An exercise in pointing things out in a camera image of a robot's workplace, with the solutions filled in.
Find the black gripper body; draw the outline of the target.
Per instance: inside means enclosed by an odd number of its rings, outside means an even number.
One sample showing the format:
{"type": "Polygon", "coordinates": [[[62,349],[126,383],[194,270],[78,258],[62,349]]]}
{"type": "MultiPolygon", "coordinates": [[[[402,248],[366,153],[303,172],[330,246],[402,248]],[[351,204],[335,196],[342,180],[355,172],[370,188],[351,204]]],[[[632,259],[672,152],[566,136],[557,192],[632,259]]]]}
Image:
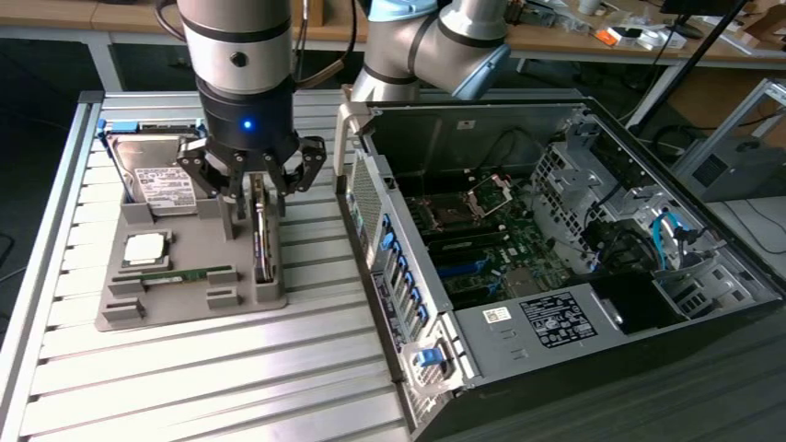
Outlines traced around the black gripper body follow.
{"type": "Polygon", "coordinates": [[[197,82],[209,123],[209,134],[235,150],[290,159],[299,148],[294,128],[293,81],[261,93],[221,92],[207,81],[197,82]]]}

